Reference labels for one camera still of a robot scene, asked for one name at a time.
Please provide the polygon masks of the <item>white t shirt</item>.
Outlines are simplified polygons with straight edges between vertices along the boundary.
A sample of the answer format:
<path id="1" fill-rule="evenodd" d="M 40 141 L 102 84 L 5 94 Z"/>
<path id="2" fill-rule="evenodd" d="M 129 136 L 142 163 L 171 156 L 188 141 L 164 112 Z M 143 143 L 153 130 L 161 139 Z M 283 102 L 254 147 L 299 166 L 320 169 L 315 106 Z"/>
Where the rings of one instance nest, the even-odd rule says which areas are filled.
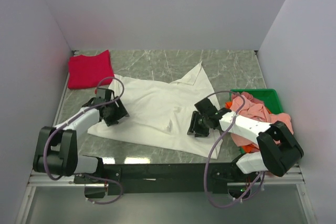
<path id="1" fill-rule="evenodd" d="M 112 140 L 188 152 L 207 157 L 218 131 L 207 137 L 188 135 L 195 104 L 212 94 L 214 89 L 203 69 L 197 64 L 181 79 L 171 83 L 117 76 L 109 89 L 119 94 L 129 113 L 119 124 L 107 126 L 99 122 L 88 133 Z"/>

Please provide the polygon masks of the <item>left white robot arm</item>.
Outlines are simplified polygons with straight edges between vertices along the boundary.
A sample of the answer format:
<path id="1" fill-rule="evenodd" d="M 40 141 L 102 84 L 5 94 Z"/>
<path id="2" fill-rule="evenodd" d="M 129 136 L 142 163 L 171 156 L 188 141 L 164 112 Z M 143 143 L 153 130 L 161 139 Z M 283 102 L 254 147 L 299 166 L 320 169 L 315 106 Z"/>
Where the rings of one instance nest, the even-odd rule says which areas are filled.
<path id="1" fill-rule="evenodd" d="M 96 96 L 74 116 L 56 126 L 43 127 L 38 136 L 33 170 L 51 175 L 53 180 L 74 174 L 86 174 L 93 183 L 104 179 L 102 159 L 78 154 L 77 139 L 93 125 L 103 122 L 117 125 L 129 114 L 113 90 L 97 88 Z"/>

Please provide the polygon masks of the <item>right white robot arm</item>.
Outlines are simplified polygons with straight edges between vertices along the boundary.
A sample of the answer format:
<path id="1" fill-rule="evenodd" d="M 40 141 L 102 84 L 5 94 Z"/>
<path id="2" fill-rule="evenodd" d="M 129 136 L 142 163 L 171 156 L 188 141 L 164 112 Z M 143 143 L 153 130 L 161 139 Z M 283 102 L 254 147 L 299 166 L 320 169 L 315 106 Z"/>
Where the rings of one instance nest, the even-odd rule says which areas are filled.
<path id="1" fill-rule="evenodd" d="M 244 154 L 230 169 L 235 181 L 243 181 L 252 172 L 269 171 L 282 177 L 304 156 L 304 151 L 284 122 L 257 121 L 243 114 L 247 104 L 244 96 L 235 98 L 241 105 L 217 109 L 208 97 L 194 104 L 188 135 L 206 137 L 209 131 L 219 130 L 249 140 L 257 152 Z"/>

